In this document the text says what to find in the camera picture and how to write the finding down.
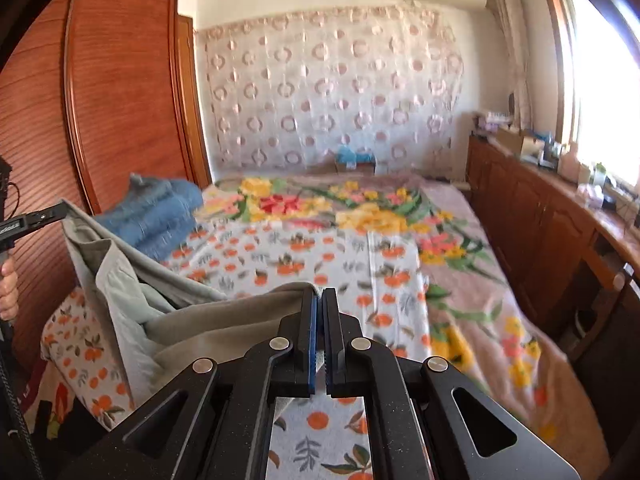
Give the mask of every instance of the patterned wall curtain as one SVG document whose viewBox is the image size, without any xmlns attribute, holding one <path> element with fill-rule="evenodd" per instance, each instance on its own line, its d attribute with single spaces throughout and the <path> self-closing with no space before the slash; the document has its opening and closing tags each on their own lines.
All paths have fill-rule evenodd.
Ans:
<svg viewBox="0 0 640 480">
<path fill-rule="evenodd" d="M 520 0 L 496 0 L 500 25 L 507 40 L 511 91 L 515 110 L 513 123 L 520 129 L 531 127 L 531 103 L 527 88 L 529 43 Z"/>
<path fill-rule="evenodd" d="M 290 12 L 200 30 L 196 47 L 216 177 L 300 173 L 332 164 L 341 146 L 389 171 L 451 174 L 463 61 L 436 10 Z"/>
</svg>

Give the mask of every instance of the bed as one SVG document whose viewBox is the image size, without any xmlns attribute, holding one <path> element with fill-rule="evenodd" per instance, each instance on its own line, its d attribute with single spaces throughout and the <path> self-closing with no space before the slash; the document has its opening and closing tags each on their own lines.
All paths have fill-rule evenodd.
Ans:
<svg viewBox="0 0 640 480">
<path fill-rule="evenodd" d="M 401 357 L 446 357 L 583 479 L 606 468 L 589 399 L 564 354 L 521 313 L 454 187 L 412 174 L 225 180 L 204 191 L 196 218 L 162 262 L 168 269 L 230 298 L 291 281 L 335 287 L 365 336 Z M 117 348 L 101 330 L 75 290 L 42 334 L 49 387 L 32 383 L 29 420 L 34 399 L 47 397 L 52 433 L 74 396 L 107 429 L 132 412 Z M 274 422 L 268 476 L 371 478 L 368 446 L 362 400 L 319 392 Z"/>
</svg>

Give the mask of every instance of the beige curtain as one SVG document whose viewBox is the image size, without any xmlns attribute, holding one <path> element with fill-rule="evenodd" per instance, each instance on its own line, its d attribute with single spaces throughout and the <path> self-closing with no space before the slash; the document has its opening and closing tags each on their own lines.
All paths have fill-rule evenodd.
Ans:
<svg viewBox="0 0 640 480">
<path fill-rule="evenodd" d="M 527 89 L 527 64 L 529 43 L 520 0 L 495 0 L 500 16 L 500 25 L 507 40 L 509 52 L 510 86 L 515 101 L 514 126 L 531 127 L 531 104 Z"/>
</svg>

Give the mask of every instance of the finger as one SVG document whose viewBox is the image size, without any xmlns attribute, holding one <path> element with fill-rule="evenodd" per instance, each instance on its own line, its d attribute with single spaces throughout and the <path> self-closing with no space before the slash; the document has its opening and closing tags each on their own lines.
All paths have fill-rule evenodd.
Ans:
<svg viewBox="0 0 640 480">
<path fill-rule="evenodd" d="M 2 275 L 8 276 L 15 272 L 15 260 L 13 256 L 9 256 L 9 259 L 2 264 Z"/>
<path fill-rule="evenodd" d="M 18 284 L 18 275 L 14 272 L 0 280 L 0 296 L 6 296 Z"/>
<path fill-rule="evenodd" d="M 18 306 L 12 306 L 9 310 L 3 310 L 0 312 L 0 317 L 3 321 L 12 320 L 14 317 L 18 315 Z"/>
<path fill-rule="evenodd" d="M 18 304 L 18 289 L 14 288 L 6 296 L 0 298 L 0 311 L 8 310 Z"/>
</svg>

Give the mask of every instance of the white wall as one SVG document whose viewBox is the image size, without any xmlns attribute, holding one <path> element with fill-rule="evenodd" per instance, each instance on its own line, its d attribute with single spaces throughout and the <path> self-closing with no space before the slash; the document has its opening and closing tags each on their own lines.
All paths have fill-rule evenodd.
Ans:
<svg viewBox="0 0 640 480">
<path fill-rule="evenodd" d="M 398 0 L 198 0 L 196 28 L 292 10 L 348 5 L 385 5 Z M 506 111 L 507 51 L 497 20 L 487 10 L 469 12 L 441 8 L 456 35 L 465 63 L 462 93 L 456 108 L 453 135 L 456 178 L 464 177 L 468 133 L 472 129 L 471 112 L 478 108 Z"/>
<path fill-rule="evenodd" d="M 558 60 L 546 0 L 521 0 L 529 39 L 527 81 L 537 132 L 556 133 L 558 119 Z"/>
<path fill-rule="evenodd" d="M 198 0 L 178 0 L 178 14 L 189 16 L 193 26 L 198 23 Z"/>
</svg>

